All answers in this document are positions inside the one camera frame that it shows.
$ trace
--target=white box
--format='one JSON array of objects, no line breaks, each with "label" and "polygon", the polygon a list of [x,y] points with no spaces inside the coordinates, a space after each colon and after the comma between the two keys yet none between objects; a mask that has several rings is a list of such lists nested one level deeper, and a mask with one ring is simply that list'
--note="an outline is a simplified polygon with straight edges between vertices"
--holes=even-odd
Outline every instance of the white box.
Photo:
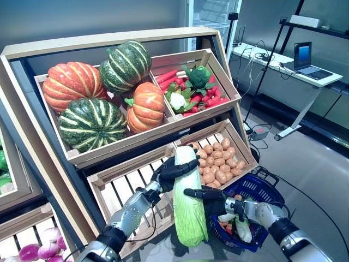
[{"label": "white box", "polygon": [[299,15],[292,15],[290,19],[290,23],[296,23],[298,25],[310,26],[315,28],[319,28],[322,26],[322,20],[320,19],[299,16]]}]

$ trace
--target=wooden crate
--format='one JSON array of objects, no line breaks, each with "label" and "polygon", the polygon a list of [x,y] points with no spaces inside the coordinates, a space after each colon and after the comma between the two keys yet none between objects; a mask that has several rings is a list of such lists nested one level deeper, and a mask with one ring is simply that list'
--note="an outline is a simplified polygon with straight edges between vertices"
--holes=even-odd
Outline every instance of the wooden crate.
[{"label": "wooden crate", "polygon": [[176,146],[183,146],[189,142],[198,142],[203,148],[207,144],[212,145],[215,142],[221,142],[223,138],[229,138],[231,146],[236,149],[234,159],[244,160],[246,162],[246,166],[242,169],[241,175],[233,177],[232,180],[222,185],[220,189],[224,189],[233,184],[239,178],[243,177],[245,174],[258,166],[258,163],[252,156],[251,151],[246,147],[244,141],[238,135],[230,120],[226,119],[174,142]]},{"label": "wooden crate", "polygon": [[0,139],[12,179],[12,183],[2,187],[2,194],[0,194],[0,211],[3,211],[41,194],[41,189],[25,165],[20,151],[13,143],[1,119]]},{"label": "wooden crate", "polygon": [[[175,115],[173,114],[170,105],[166,101],[165,97],[165,111],[164,111],[164,120],[163,124],[159,127],[153,128],[146,132],[142,132],[140,134],[134,134],[132,132],[128,132],[128,136],[122,140],[110,143],[108,145],[95,148],[93,150],[87,151],[85,153],[79,153],[76,149],[71,149],[61,138],[59,134],[59,123],[58,123],[58,115],[53,111],[53,109],[48,105],[46,100],[44,99],[43,94],[43,83],[47,78],[47,74],[35,76],[35,82],[37,83],[37,87],[39,89],[41,98],[44,102],[45,109],[48,112],[50,121],[52,126],[56,132],[59,143],[63,149],[65,157],[69,162],[76,165],[77,168],[84,168],[91,164],[94,164],[98,161],[107,159],[112,156],[116,156],[120,153],[123,153],[127,150],[130,150],[134,147],[142,146],[150,141],[158,139],[163,136],[164,133],[168,132],[171,129],[170,123],[175,120]],[[154,78],[152,74],[149,74],[144,81],[153,82]],[[123,103],[123,106],[120,107],[122,113],[126,116],[126,106]]]},{"label": "wooden crate", "polygon": [[224,94],[226,98],[230,99],[230,101],[213,106],[184,118],[182,114],[177,114],[176,125],[183,128],[200,123],[208,118],[222,114],[223,112],[227,112],[237,105],[241,99],[241,96],[235,89],[233,82],[226,75],[222,66],[213,55],[211,49],[152,57],[151,72],[155,77],[157,77],[172,70],[181,71],[183,70],[183,66],[188,66],[191,69],[194,65],[197,67],[205,66],[208,68],[208,70],[215,76],[215,85],[218,86],[218,90]]},{"label": "wooden crate", "polygon": [[[174,152],[175,145],[170,143],[87,178],[106,221],[121,209],[137,187],[144,188],[146,184],[150,183],[154,170],[169,156],[174,155]],[[172,192],[161,194],[160,197],[161,200],[154,207],[157,223],[155,234],[145,241],[127,242],[120,252],[122,258],[140,248],[175,222]],[[130,236],[130,240],[148,237],[153,230],[154,218],[152,211],[148,210],[141,219],[140,226]]]},{"label": "wooden crate", "polygon": [[61,227],[51,205],[46,204],[0,224],[0,258],[18,255],[19,250],[29,244],[37,243],[41,246],[43,231],[53,227],[61,231],[68,252],[74,251],[75,244]]}]

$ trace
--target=red onion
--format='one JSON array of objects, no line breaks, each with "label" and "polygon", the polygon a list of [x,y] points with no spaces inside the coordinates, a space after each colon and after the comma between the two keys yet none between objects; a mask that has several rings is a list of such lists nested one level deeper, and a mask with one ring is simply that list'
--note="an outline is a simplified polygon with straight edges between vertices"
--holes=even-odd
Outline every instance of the red onion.
[{"label": "red onion", "polygon": [[57,239],[61,235],[58,228],[47,228],[42,235],[41,241],[43,243],[52,242],[56,243]]},{"label": "red onion", "polygon": [[52,258],[49,258],[47,262],[63,262],[63,257],[61,255],[55,255]]},{"label": "red onion", "polygon": [[59,251],[57,244],[55,243],[45,243],[38,251],[38,257],[41,259],[48,259],[54,257]]},{"label": "red onion", "polygon": [[38,250],[40,246],[38,244],[30,244],[22,247],[18,257],[23,262],[35,261],[38,259]]},{"label": "red onion", "polygon": [[57,239],[57,245],[60,249],[66,250],[67,246],[64,243],[63,236],[59,236]]},{"label": "red onion", "polygon": [[18,257],[8,257],[4,262],[21,262],[21,260]]}]

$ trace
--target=black shelf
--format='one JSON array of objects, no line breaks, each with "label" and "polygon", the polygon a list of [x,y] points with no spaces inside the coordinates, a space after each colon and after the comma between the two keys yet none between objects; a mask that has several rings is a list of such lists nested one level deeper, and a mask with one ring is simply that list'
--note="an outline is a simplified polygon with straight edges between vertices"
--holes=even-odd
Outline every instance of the black shelf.
[{"label": "black shelf", "polygon": [[318,32],[321,34],[327,34],[327,35],[332,35],[334,37],[339,37],[339,38],[344,38],[344,39],[349,39],[349,34],[345,34],[344,32],[336,31],[336,30],[327,30],[327,29],[322,29],[322,28],[315,28],[315,27],[310,27],[310,26],[303,26],[303,25],[298,25],[296,23],[290,23],[286,22],[285,26],[290,26],[290,27],[296,27],[296,28],[301,28],[305,30],[310,30],[314,32]]}]

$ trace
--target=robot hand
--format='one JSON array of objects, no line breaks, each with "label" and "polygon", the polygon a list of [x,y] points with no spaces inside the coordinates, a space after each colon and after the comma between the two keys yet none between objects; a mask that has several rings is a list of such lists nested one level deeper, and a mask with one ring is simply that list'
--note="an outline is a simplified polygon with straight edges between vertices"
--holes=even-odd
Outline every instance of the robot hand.
[{"label": "robot hand", "polygon": [[169,192],[173,190],[175,178],[187,174],[199,165],[200,162],[197,159],[183,165],[175,165],[175,157],[170,157],[156,169],[151,180],[160,185],[162,193]]},{"label": "robot hand", "polygon": [[184,194],[192,198],[200,198],[203,200],[203,207],[206,215],[225,215],[225,202],[227,195],[224,191],[202,186],[202,190],[186,188]]}]

